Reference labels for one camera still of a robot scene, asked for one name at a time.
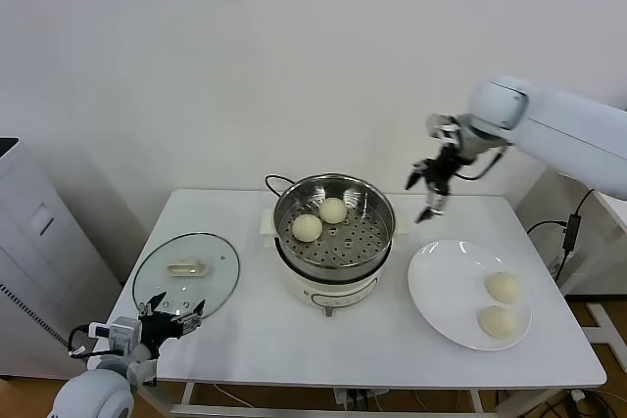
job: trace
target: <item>pot lid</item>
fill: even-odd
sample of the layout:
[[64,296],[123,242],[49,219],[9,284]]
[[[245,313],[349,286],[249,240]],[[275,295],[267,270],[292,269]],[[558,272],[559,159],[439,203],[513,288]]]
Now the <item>pot lid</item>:
[[235,249],[214,234],[174,237],[149,254],[133,280],[135,306],[166,292],[158,310],[183,315],[205,301],[203,318],[230,297],[239,277]]

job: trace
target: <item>robotic arm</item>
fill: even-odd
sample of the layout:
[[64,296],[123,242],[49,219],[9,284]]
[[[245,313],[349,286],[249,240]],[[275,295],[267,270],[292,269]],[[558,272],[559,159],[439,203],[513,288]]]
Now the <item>robotic arm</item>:
[[[205,301],[184,315],[159,312],[166,293],[139,305],[137,319],[120,317],[110,325],[93,322],[76,327],[70,334],[68,354],[75,359],[102,356],[96,369],[69,380],[55,398],[48,418],[120,418],[133,411],[131,390],[148,383],[156,385],[159,348],[168,338],[181,338],[201,324]],[[110,349],[85,353],[72,350],[74,332],[109,340]]]
[[[516,146],[525,154],[620,200],[627,200],[627,113],[559,90],[534,88],[509,76],[479,85],[467,115],[432,115],[427,129],[440,154],[414,164],[406,189],[424,178],[427,207],[416,223],[441,215],[454,176],[477,179]],[[501,148],[475,178],[458,170]]]

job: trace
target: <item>stainless steel pot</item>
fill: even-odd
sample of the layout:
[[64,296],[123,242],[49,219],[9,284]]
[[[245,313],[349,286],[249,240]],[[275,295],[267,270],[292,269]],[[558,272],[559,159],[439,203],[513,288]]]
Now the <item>stainless steel pot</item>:
[[[299,274],[318,283],[349,284],[381,267],[392,245],[396,219],[388,199],[374,186],[353,176],[326,173],[293,183],[277,196],[273,223],[277,248],[285,262]],[[339,224],[323,222],[322,234],[314,242],[292,236],[292,222],[302,214],[318,216],[326,198],[344,201],[348,213]]]

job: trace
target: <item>floor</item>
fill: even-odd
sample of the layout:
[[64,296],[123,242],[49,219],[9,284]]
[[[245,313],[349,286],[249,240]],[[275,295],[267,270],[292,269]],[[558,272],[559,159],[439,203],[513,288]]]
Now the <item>floor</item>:
[[[627,302],[606,302],[603,304],[609,317],[623,338],[627,339]],[[582,326],[594,326],[595,323],[582,303],[571,305],[575,316]],[[594,347],[607,373],[607,383],[601,388],[627,397],[627,375],[622,371],[608,347]],[[48,415],[52,402],[62,381],[35,380],[16,378],[11,381],[0,380],[0,413],[2,418],[41,418]],[[180,398],[183,392],[182,384],[166,384],[169,392]],[[223,386],[228,392],[243,398],[257,407],[296,408],[296,409],[341,409],[336,405],[333,392],[329,389],[301,389],[276,387],[245,387]],[[472,411],[470,396],[456,391],[417,391],[420,401],[430,411],[452,412]],[[482,392],[482,401],[486,411],[492,411],[495,403],[494,392]],[[616,411],[618,417],[627,417],[627,404],[612,396],[604,395]],[[194,397],[195,403],[236,406],[238,403],[232,398],[223,395],[210,385],[200,386]],[[379,404],[385,411],[419,411],[422,410],[412,391],[392,391],[381,395]],[[370,401],[370,409],[374,411],[374,403]],[[531,418],[540,418],[546,407],[539,408]],[[565,413],[561,408],[556,409],[561,416]],[[136,397],[135,418],[159,418],[159,415],[141,397]],[[546,418],[556,415],[549,412]]]

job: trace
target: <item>white cabinet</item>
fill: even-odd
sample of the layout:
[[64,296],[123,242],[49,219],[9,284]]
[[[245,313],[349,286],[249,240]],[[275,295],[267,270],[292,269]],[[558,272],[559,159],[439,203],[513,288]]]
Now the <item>white cabinet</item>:
[[[12,328],[0,330],[0,350],[13,353],[0,355],[0,374],[68,377],[84,364],[68,366],[59,339],[66,339],[76,325],[106,321],[121,286],[24,145],[9,146],[0,138],[3,151],[0,313]],[[34,332],[40,338],[33,338]],[[11,348],[20,345],[19,338],[24,347],[15,351]],[[49,348],[33,349],[51,341]]]

